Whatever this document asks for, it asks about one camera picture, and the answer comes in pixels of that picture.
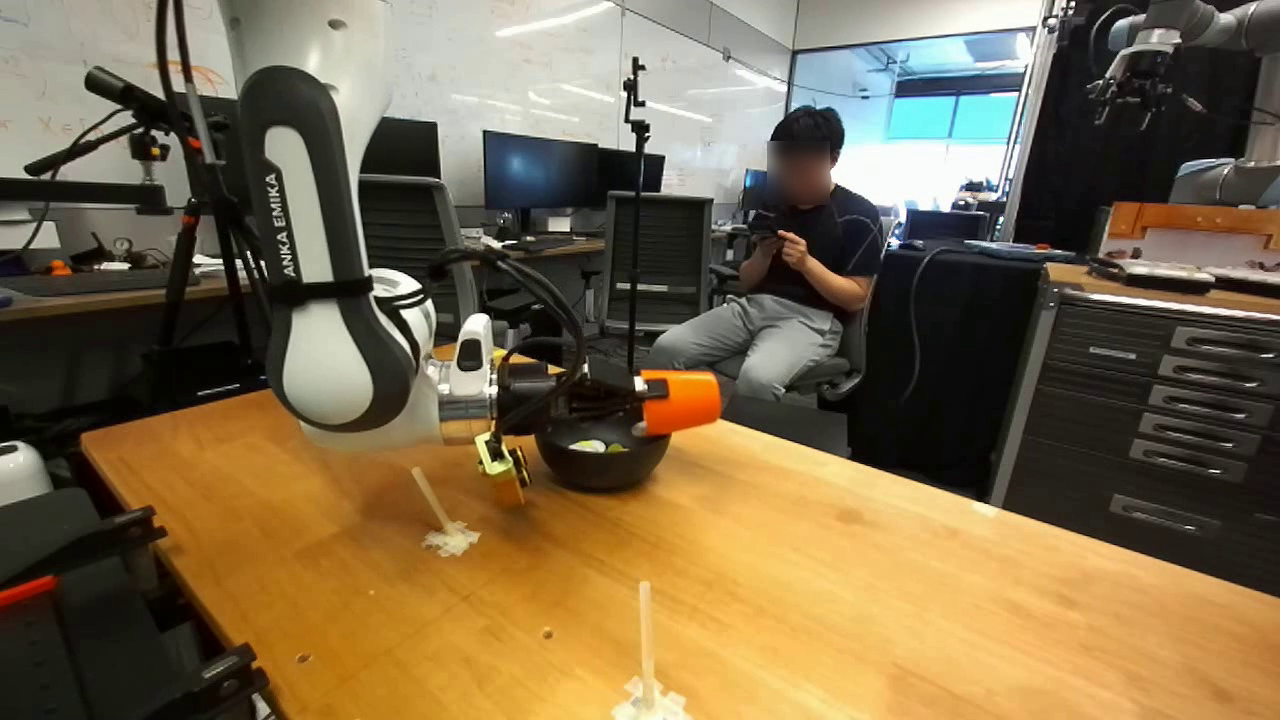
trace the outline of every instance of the cable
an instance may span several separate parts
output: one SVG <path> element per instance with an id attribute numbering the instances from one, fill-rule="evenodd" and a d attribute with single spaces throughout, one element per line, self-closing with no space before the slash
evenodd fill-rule
<path id="1" fill-rule="evenodd" d="M 182 9 L 187 9 L 182 0 L 172 0 L 174 58 L 180 58 L 180 73 L 182 73 L 182 91 L 187 91 L 187 110 L 191 110 L 191 124 L 196 124 L 191 132 L 199 142 L 199 158 L 202 158 L 202 163 L 217 163 L 196 73 L 191 73 L 191 45 L 187 45 L 187 11 Z"/>
<path id="2" fill-rule="evenodd" d="M 1097 75 L 1097 60 L 1100 60 L 1100 34 L 1112 28 L 1119 20 L 1119 11 L 1137 11 L 1131 6 L 1112 6 L 1104 9 L 1092 26 L 1086 26 L 1086 45 L 1083 45 L 1083 58 L 1086 58 L 1086 75 Z"/>
<path id="3" fill-rule="evenodd" d="M 502 274 L 519 289 L 528 289 L 540 305 L 548 305 L 557 314 L 561 329 L 567 331 L 567 368 L 563 371 L 572 371 L 572 375 L 584 371 L 584 348 L 588 348 L 584 329 L 581 329 L 577 314 L 563 305 L 563 296 L 557 291 L 550 282 L 544 282 L 540 274 L 507 262 L 507 254 L 496 254 L 496 247 L 448 247 L 429 266 L 429 277 L 444 277 L 448 266 L 484 266 L 484 270 Z"/>
<path id="4" fill-rule="evenodd" d="M 87 132 L 103 130 L 103 124 L 117 119 L 119 112 L 122 112 L 122 110 L 113 110 L 109 117 L 93 119 L 68 149 L 81 149 Z M 30 228 L 30 235 L 23 239 L 23 247 L 14 254 L 19 262 L 23 262 L 23 256 L 30 254 L 30 244 L 38 239 L 42 220 L 46 220 L 46 208 L 53 208 L 53 195 L 42 194 L 42 206 L 38 206 L 38 213 L 35 213 L 35 228 Z"/>
<path id="5" fill-rule="evenodd" d="M 157 0 L 157 73 L 159 73 L 159 97 L 172 100 L 172 75 L 169 75 L 169 0 Z"/>
<path id="6" fill-rule="evenodd" d="M 914 305 L 920 305 L 920 282 L 925 282 L 928 266 L 930 266 L 935 256 L 948 256 L 948 254 L 962 256 L 962 254 L 973 254 L 973 247 L 966 247 L 966 244 L 925 247 L 920 266 L 914 266 L 914 274 L 911 274 L 911 289 L 906 289 L 911 375 L 906 375 L 905 394 L 897 395 L 897 403 L 906 403 L 911 394 L 914 394 L 914 385 L 920 385 L 920 375 L 925 375 L 925 340 L 920 340 L 920 307 L 914 307 Z"/>

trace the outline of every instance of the orange object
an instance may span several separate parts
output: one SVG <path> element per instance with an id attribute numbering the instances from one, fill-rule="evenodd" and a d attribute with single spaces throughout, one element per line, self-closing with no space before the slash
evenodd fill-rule
<path id="1" fill-rule="evenodd" d="M 0 587 L 0 614 L 14 614 L 14 607 L 29 607 L 42 597 L 54 591 L 54 577 L 35 577 L 35 581 L 23 581 L 23 586 L 8 586 Z"/>
<path id="2" fill-rule="evenodd" d="M 1266 254 L 1280 254 L 1280 218 L 1266 208 L 1218 208 L 1218 206 L 1112 206 L 1106 239 L 1143 239 L 1146 228 L 1189 234 L 1245 234 L 1263 235 Z"/>
<path id="3" fill-rule="evenodd" d="M 681 429 L 714 425 L 718 421 L 718 381 L 714 371 L 675 371 L 675 368 L 642 368 L 642 433 L 672 436 Z"/>
<path id="4" fill-rule="evenodd" d="M 46 277 L 75 277 L 68 262 L 53 262 Z"/>

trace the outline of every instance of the person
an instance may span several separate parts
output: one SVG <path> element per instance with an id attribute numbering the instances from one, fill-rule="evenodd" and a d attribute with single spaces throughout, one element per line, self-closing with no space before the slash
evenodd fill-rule
<path id="1" fill-rule="evenodd" d="M 791 110 L 773 136 L 827 136 L 831 163 L 843 149 L 837 110 Z M 831 208 L 755 213 L 749 228 L 755 247 L 740 266 L 736 296 L 651 343 L 651 357 L 675 368 L 740 362 L 725 394 L 736 418 L 791 403 L 786 385 L 841 354 L 843 319 L 867 307 L 883 254 L 875 206 L 841 183 Z"/>

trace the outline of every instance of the wall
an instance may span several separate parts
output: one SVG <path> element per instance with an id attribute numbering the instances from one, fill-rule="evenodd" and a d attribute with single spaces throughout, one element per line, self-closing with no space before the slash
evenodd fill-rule
<path id="1" fill-rule="evenodd" d="M 1029 28 L 1044 0 L 795 0 L 795 49 Z"/>
<path id="2" fill-rule="evenodd" d="M 669 194 L 736 202 L 755 136 L 785 112 L 785 91 L 743 79 L 736 64 L 785 79 L 795 0 L 615 0 L 581 26 L 496 39 L 496 28 L 588 9 L 591 0 L 387 0 L 387 112 L 429 117 L 444 142 L 454 206 L 481 206 L 481 132 L 537 132 L 633 149 L 619 84 L 633 58 L 647 64 L 651 152 L 669 158 Z M 187 0 L 199 91 L 229 97 L 230 67 L 217 0 Z M 151 6 L 8 0 L 0 9 L 0 177 L 62 149 L 113 105 L 87 97 L 103 64 L 140 89 L 157 84 Z M 172 206 L 182 170 L 159 163 Z M 68 179 L 142 179 L 122 144 L 62 170 Z"/>

